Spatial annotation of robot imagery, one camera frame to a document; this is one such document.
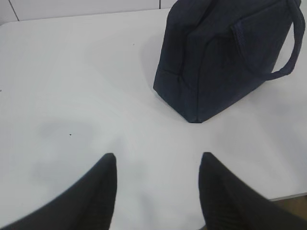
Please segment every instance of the table surface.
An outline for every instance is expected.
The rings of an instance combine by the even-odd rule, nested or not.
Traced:
[[[199,229],[204,151],[267,198],[307,192],[306,39],[293,74],[189,124],[153,90],[168,11],[0,27],[0,226],[107,152],[118,160],[112,230]],[[292,46],[289,36],[277,67]]]

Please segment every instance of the dark navy bag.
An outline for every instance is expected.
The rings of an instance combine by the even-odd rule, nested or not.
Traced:
[[[188,122],[201,123],[265,81],[290,74],[305,31],[300,3],[178,0],[167,18],[153,88]],[[292,23],[292,55],[272,73]]]

